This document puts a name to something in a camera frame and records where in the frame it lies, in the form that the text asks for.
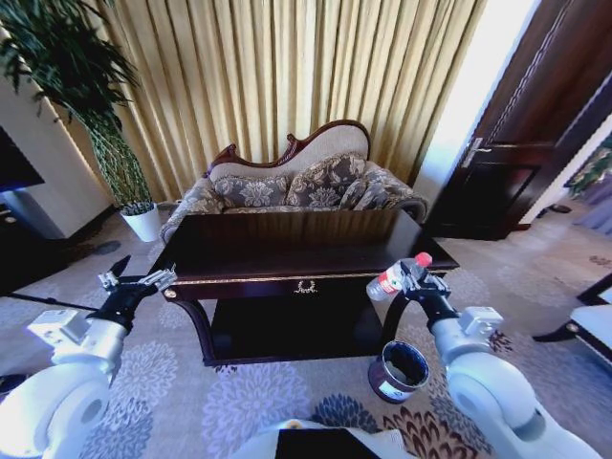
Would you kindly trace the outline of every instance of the floral carpet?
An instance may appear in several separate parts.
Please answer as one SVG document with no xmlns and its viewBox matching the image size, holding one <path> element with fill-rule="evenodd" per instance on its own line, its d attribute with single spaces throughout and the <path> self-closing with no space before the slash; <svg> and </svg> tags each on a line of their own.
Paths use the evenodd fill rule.
<svg viewBox="0 0 612 459">
<path fill-rule="evenodd" d="M 612 457 L 612 371 L 579 342 L 531 339 L 567 320 L 579 306 L 575 296 L 612 269 L 604 262 L 612 259 L 610 240 L 573 227 L 578 213 L 549 213 L 530 230 L 503 241 L 448 239 L 441 244 L 461 264 L 447 276 L 451 303 L 458 309 L 496 308 L 505 322 L 492 337 L 494 352 L 527 376 L 562 426 L 603 457 Z M 161 243 L 140 242 L 117 215 L 88 244 L 108 247 L 109 242 L 114 251 L 93 251 L 23 292 L 99 306 L 104 293 L 97 273 L 128 253 L 133 261 L 126 273 L 144 273 L 162 249 Z M 214 301 L 205 307 L 213 314 Z M 48 365 L 48 348 L 25 330 L 44 309 L 0 298 L 0 374 Z M 385 305 L 377 305 L 377 311 L 383 315 Z M 392 405 L 368 384 L 369 358 L 206 368 L 187 315 L 160 296 L 150 297 L 125 342 L 109 409 L 81 457 L 225 458 L 261 428 L 288 418 L 368 432 L 398 429 L 405 449 L 419 457 L 494 457 L 491 445 L 450 400 L 425 324 L 420 307 L 411 303 L 398 338 L 424 353 L 430 379 L 406 403 Z"/>
</svg>

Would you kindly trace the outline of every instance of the door handle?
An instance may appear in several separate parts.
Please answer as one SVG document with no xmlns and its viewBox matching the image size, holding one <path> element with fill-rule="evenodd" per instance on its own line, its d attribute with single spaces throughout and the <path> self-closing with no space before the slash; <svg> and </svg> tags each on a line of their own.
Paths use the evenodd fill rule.
<svg viewBox="0 0 612 459">
<path fill-rule="evenodd" d="M 468 150 L 468 154 L 466 155 L 466 159 L 461 163 L 461 167 L 466 168 L 470 167 L 471 161 L 474 159 L 474 155 L 476 153 L 490 153 L 492 152 L 491 148 L 480 148 L 480 144 L 482 143 L 482 137 L 477 137 L 471 143 L 470 150 Z"/>
</svg>

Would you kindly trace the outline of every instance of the bottle label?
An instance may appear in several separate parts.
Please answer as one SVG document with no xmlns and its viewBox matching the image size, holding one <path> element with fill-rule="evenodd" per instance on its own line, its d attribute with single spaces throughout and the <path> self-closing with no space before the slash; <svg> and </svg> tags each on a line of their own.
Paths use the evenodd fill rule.
<svg viewBox="0 0 612 459">
<path fill-rule="evenodd" d="M 401 288 L 400 282 L 395 278 L 393 267 L 379 275 L 379 284 L 381 284 L 382 289 L 388 294 L 395 294 Z"/>
<path fill-rule="evenodd" d="M 411 395 L 411 392 L 403 392 L 400 389 L 396 389 L 387 381 L 384 381 L 381 385 L 379 385 L 379 390 L 389 399 L 393 400 L 406 400 Z"/>
</svg>

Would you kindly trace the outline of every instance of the drawer handle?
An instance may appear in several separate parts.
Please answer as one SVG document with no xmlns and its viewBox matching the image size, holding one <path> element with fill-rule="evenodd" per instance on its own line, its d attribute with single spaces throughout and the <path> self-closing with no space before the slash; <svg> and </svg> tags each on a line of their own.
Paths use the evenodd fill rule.
<svg viewBox="0 0 612 459">
<path fill-rule="evenodd" d="M 315 294 L 316 292 L 317 292 L 317 289 L 315 288 L 314 280 L 310 281 L 310 287 L 308 287 L 307 289 L 304 288 L 304 281 L 300 280 L 297 283 L 297 290 L 294 290 L 294 293 L 296 294 Z"/>
</svg>

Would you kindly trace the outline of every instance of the potted plant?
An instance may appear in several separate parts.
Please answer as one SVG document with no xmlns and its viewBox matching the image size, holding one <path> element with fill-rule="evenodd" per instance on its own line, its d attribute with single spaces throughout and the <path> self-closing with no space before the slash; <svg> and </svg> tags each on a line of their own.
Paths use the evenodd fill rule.
<svg viewBox="0 0 612 459">
<path fill-rule="evenodd" d="M 34 81 L 35 101 L 47 98 L 85 126 L 121 215 L 150 242 L 160 217 L 114 109 L 130 101 L 120 85 L 137 85 L 135 69 L 119 47 L 98 37 L 88 14 L 104 20 L 81 0 L 2 0 L 0 21 L 9 36 L 0 44 L 0 62 L 15 92 L 22 78 Z"/>
</svg>

